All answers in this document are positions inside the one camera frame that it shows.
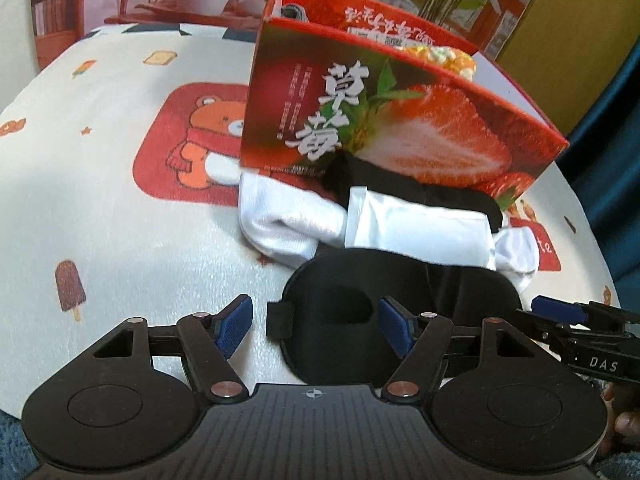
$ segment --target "table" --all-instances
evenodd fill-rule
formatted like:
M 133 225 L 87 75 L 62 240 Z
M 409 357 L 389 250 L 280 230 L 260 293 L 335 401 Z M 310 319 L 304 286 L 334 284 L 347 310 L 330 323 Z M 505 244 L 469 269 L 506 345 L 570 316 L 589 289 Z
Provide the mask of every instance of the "table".
M 173 324 L 218 312 L 240 293 L 254 300 L 254 326 L 231 364 L 250 390 L 299 382 L 264 335 L 266 303 L 280 298 L 292 270 L 242 238 L 234 189 L 185 187 L 170 156 L 194 123 L 215 122 L 220 103 L 237 109 L 254 45 L 225 28 L 192 26 L 183 36 L 128 27 L 75 44 L 0 114 L 0 125 L 15 121 L 0 137 L 0 410 L 15 416 L 39 384 L 124 319 Z M 545 265 L 561 266 L 536 275 L 524 304 L 538 294 L 602 301 L 607 289 L 617 304 L 558 168 L 522 199 L 517 216 L 535 220 Z M 76 290 L 81 304 L 63 312 L 56 269 L 69 262 L 86 300 Z M 184 376 L 178 358 L 154 364 Z

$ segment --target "strawberry box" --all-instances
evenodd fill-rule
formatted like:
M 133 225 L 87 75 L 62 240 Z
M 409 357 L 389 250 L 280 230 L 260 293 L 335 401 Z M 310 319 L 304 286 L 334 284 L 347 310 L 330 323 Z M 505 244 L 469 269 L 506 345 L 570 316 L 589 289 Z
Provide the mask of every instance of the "strawberry box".
M 474 82 L 396 48 L 416 44 L 463 50 Z M 481 189 L 507 208 L 567 145 L 494 63 L 433 23 L 374 0 L 265 8 L 244 167 L 313 177 L 349 150 L 425 184 Z

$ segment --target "ice cream bar print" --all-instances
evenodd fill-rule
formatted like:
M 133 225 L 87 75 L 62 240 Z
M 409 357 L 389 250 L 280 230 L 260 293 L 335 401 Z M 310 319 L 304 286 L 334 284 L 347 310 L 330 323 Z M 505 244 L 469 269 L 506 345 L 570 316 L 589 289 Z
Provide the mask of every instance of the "ice cream bar print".
M 82 63 L 82 65 L 80 65 L 78 68 L 76 68 L 76 70 L 75 70 L 75 72 L 73 74 L 74 79 L 76 78 L 77 75 L 82 75 L 83 73 L 85 73 L 94 64 L 95 64 L 95 59 L 90 59 L 90 60 L 85 61 L 84 63 Z
M 157 50 L 151 56 L 147 57 L 143 63 L 145 65 L 168 65 L 178 55 L 171 50 Z
M 80 321 L 78 307 L 86 301 L 86 294 L 76 264 L 71 260 L 60 262 L 56 267 L 56 286 L 62 312 L 72 310 L 74 319 Z

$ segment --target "black round pad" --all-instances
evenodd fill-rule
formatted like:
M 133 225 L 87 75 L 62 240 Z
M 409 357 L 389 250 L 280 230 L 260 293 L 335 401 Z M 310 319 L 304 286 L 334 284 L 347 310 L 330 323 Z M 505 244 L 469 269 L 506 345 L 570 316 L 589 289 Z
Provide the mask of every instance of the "black round pad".
M 85 426 L 110 428 L 135 417 L 142 409 L 142 396 L 118 384 L 85 388 L 69 401 L 69 415 Z
M 22 426 L 37 454 L 79 470 L 132 466 L 178 446 L 193 429 L 193 392 L 167 374 L 108 360 L 74 362 L 38 388 Z
M 595 390 L 544 359 L 501 358 L 445 384 L 432 420 L 460 455 L 508 472 L 551 471 L 589 457 L 607 410 Z

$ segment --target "popsicle print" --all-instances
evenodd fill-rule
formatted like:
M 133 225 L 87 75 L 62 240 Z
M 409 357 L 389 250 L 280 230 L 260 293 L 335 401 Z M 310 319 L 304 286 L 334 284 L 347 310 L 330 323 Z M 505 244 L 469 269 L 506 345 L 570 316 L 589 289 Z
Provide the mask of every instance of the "popsicle print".
M 78 68 L 76 68 L 76 70 L 73 73 L 73 78 L 75 79 L 76 76 L 78 75 L 82 75 L 83 73 L 85 73 L 87 70 L 89 70 L 94 64 L 96 63 L 95 59 L 88 59 L 87 61 L 85 61 L 84 63 L 82 63 L 82 65 L 80 65 Z
M 5 135 L 12 134 L 15 132 L 19 132 L 24 128 L 24 125 L 27 123 L 27 119 L 20 119 L 19 121 L 7 121 L 6 123 L 0 126 L 0 137 L 4 137 Z
M 145 65 L 168 65 L 178 55 L 171 50 L 156 50 L 151 56 L 147 57 L 143 63 Z
M 76 264 L 71 260 L 60 262 L 56 267 L 56 286 L 62 312 L 71 310 L 74 320 L 80 321 L 78 307 L 86 301 L 86 294 Z
M 607 285 L 604 286 L 604 291 L 602 292 L 602 303 L 605 305 L 611 304 L 611 289 Z
M 571 231 L 574 232 L 574 235 L 575 235 L 576 233 L 575 226 L 571 223 L 571 221 L 566 216 L 564 217 L 564 221 L 569 226 L 569 229 L 571 229 Z

